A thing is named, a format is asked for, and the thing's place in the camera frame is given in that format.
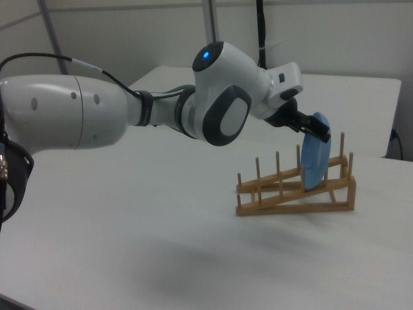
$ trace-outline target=blue plate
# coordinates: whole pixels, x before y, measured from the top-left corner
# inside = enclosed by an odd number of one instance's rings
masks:
[[[330,126],[327,118],[322,113],[316,112],[313,116],[327,126]],[[331,138],[327,143],[324,143],[311,134],[305,134],[301,150],[301,166],[305,166],[305,189],[316,187],[323,179],[324,173],[328,169],[330,149]]]

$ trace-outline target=black cable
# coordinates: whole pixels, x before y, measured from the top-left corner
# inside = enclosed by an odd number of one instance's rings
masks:
[[[173,89],[171,89],[171,90],[168,90],[167,92],[159,92],[160,94],[170,94],[171,92],[177,92],[178,90],[185,90],[186,88],[188,88],[188,87],[194,87],[193,85],[191,85],[191,84],[186,84],[186,85],[181,85],[181,86],[178,86],[178,87],[175,87],[175,88],[173,88]]]
[[[50,58],[57,58],[57,59],[63,59],[67,60],[70,62],[73,62],[73,58],[67,57],[67,56],[62,56],[62,55],[56,55],[56,54],[49,54],[49,53],[22,53],[22,54],[16,54],[10,57],[7,57],[0,63],[0,72],[1,69],[4,67],[5,64],[7,64],[11,60],[15,60],[17,58],[22,58],[22,57],[50,57]],[[80,65],[86,65],[87,67],[91,68],[97,68],[95,66],[92,66],[88,63],[83,63],[82,61],[76,63]],[[125,89],[129,94],[133,95],[134,97],[137,98],[142,98],[142,95],[138,92],[132,91],[130,88],[128,88],[126,85],[124,85],[120,80],[118,80],[116,77],[111,75],[109,72],[105,70],[101,70],[101,73],[106,75],[108,78],[110,78],[112,81],[114,81],[116,84],[118,84],[121,88]],[[0,141],[4,140],[4,135],[5,135],[5,114],[3,111],[3,102],[1,101],[1,96],[0,96]]]
[[[171,97],[176,97],[176,96],[180,96],[182,94],[182,92],[176,92],[173,94],[168,94],[168,92],[162,92],[161,94],[165,94],[162,96],[153,96],[153,99],[165,99],[165,98],[171,98]]]
[[[257,0],[257,25],[258,25],[258,47],[259,60],[258,65],[261,68],[267,69],[267,61],[265,59],[265,16],[263,0]]]
[[[3,223],[3,216],[4,210],[6,209],[6,189],[7,189],[7,182],[1,180],[0,181],[0,232],[1,232],[1,224]]]
[[[401,160],[404,160],[404,159],[403,159],[403,147],[401,146],[400,136],[399,136],[399,134],[398,134],[397,129],[392,128],[392,131],[391,131],[391,133],[390,133],[390,142],[393,141],[394,138],[396,138],[396,139],[398,140],[398,142],[399,142],[400,159],[401,159]]]
[[[400,141],[400,137],[399,134],[396,133],[394,135],[395,138],[397,138],[397,140],[399,141],[399,147],[400,147],[400,159],[403,160],[403,147],[401,146],[401,141]]]

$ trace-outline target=table surface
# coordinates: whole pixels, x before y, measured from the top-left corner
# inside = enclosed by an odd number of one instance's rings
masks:
[[[237,217],[237,173],[256,156],[274,173],[277,150],[292,168],[293,145],[160,126],[36,154],[0,234],[0,293],[41,310],[411,309],[413,164],[356,153],[355,211]]]
[[[191,68],[157,67],[131,87],[163,92],[185,84],[194,84]],[[386,155],[398,104],[399,80],[303,74],[303,85],[304,91],[296,96],[301,112],[323,113],[332,134],[345,132],[347,146],[356,154]],[[247,118],[239,138],[285,146],[303,142],[301,133],[286,127],[275,129],[253,117]],[[339,147],[339,138],[332,139],[332,147]]]

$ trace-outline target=white wall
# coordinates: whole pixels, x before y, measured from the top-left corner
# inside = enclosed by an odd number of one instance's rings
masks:
[[[232,2],[217,2],[220,39],[257,59],[255,1]],[[308,74],[402,81],[394,126],[405,159],[413,161],[413,3],[265,4],[264,9],[267,42],[281,40],[267,51],[268,67],[295,61]],[[393,144],[390,154],[399,158]]]
[[[127,85],[159,65],[189,67],[206,45],[201,0],[48,0],[46,6],[62,54],[93,63]]]
[[[53,52],[37,1],[0,0],[0,44],[1,60],[23,52]],[[57,61],[18,59],[2,69],[0,78],[42,73],[60,73]]]

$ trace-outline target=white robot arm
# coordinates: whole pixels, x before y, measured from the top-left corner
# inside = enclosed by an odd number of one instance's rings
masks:
[[[82,61],[67,60],[102,72]],[[289,126],[323,141],[329,139],[327,126],[297,111],[294,96],[303,90],[297,64],[264,70],[231,44],[215,42],[198,53],[192,69],[195,86],[185,85],[162,94],[132,92],[124,85],[121,88],[80,76],[2,79],[0,112],[5,131],[0,132],[0,142],[6,149],[3,163],[4,159],[8,161],[7,195],[13,197],[7,199],[3,220],[23,199],[33,167],[32,154],[46,149],[111,145],[129,125],[166,125],[222,146],[237,138],[251,114],[275,127]],[[4,172],[6,164],[0,163],[1,167]]]

